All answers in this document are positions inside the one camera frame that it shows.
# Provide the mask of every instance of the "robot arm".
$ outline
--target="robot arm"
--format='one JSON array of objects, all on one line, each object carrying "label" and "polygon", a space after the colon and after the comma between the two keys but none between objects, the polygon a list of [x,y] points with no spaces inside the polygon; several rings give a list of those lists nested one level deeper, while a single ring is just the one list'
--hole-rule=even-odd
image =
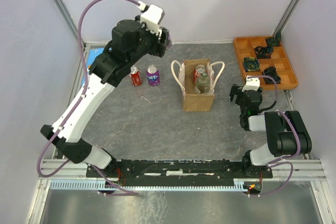
[{"label": "robot arm", "polygon": [[[248,76],[244,86],[232,85],[229,101],[236,95],[236,104],[240,107],[240,125],[245,131],[266,131],[267,143],[250,151],[248,159],[252,165],[262,166],[282,156],[296,153],[297,144],[293,131],[278,112],[261,114],[259,106],[263,101],[260,81]],[[310,153],[311,139],[298,111],[286,111],[285,116],[293,125],[300,141],[300,154]]]},{"label": "robot arm", "polygon": [[[75,164],[86,162],[104,169],[116,161],[103,149],[84,141],[81,138],[83,130],[101,102],[131,72],[131,67],[145,54],[163,57],[170,43],[169,31],[160,27],[164,11],[154,5],[139,3],[143,13],[135,20],[118,22],[112,30],[112,40],[91,65],[86,94],[82,94],[82,87],[64,114],[53,125],[41,128],[41,133],[47,139],[60,130],[53,144]],[[64,117],[80,97],[83,97],[81,103],[60,129]]]}]

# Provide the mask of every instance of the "bag handle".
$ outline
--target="bag handle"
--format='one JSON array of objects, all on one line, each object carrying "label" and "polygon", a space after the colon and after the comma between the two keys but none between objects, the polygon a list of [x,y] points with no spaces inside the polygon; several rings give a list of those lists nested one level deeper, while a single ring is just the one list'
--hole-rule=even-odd
[{"label": "bag handle", "polygon": [[179,65],[179,67],[181,68],[181,64],[177,61],[177,60],[173,60],[172,64],[170,65],[170,68],[172,70],[172,74],[173,77],[175,78],[176,82],[180,85],[181,89],[183,90],[183,92],[185,92],[185,88],[183,87],[183,85],[180,83],[179,79],[176,77],[175,71],[174,71],[174,64],[177,63]]},{"label": "bag handle", "polygon": [[220,69],[220,71],[218,72],[218,75],[216,76],[216,79],[215,79],[214,84],[213,84],[213,89],[215,88],[216,83],[218,81],[218,78],[222,74],[222,72],[223,72],[223,70],[225,68],[225,63],[223,61],[214,62],[214,63],[210,64],[210,66],[212,67],[212,66],[217,65],[217,64],[222,64],[222,68]]}]

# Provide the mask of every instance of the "gray floor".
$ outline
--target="gray floor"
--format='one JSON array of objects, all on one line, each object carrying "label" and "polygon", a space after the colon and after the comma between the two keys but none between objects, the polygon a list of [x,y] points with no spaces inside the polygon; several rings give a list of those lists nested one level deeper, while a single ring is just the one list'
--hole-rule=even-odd
[{"label": "gray floor", "polygon": [[[210,112],[183,112],[182,92],[173,79],[173,60],[210,58],[224,61]],[[145,69],[155,64],[161,84],[148,85]],[[241,159],[247,150],[266,143],[265,133],[239,126],[239,106],[227,101],[231,85],[243,84],[232,44],[174,45],[163,58],[145,56],[137,64],[143,85],[128,77],[104,100],[88,123],[83,139],[105,148],[116,158]],[[263,92],[262,108],[273,103],[274,91]],[[275,109],[288,108],[279,92]]]},{"label": "gray floor", "polygon": [[[264,183],[272,190],[278,183]],[[41,224],[322,224],[309,182],[292,182],[260,198],[228,192],[140,192],[104,197],[51,190]]]}]

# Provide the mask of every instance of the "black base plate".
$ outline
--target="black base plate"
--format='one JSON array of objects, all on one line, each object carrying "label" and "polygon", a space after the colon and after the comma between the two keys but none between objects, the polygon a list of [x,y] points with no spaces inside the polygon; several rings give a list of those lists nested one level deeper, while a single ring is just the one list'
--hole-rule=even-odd
[{"label": "black base plate", "polygon": [[[223,160],[149,161],[123,159],[110,164],[103,173],[118,178],[117,168],[125,178],[125,186],[233,186],[234,178],[272,178],[266,166],[243,168],[242,162]],[[88,167],[86,176],[100,175]]]}]

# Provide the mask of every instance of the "metal floor panel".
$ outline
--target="metal floor panel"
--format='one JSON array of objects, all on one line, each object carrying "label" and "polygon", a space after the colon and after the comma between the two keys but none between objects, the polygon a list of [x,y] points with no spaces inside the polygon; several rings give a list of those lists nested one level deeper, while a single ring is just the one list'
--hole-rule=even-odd
[{"label": "metal floor panel", "polygon": [[[279,187],[265,182],[263,190]],[[243,193],[140,191],[111,197],[96,191],[50,190],[43,224],[319,224],[309,182],[291,182],[279,193],[248,198]]]}]

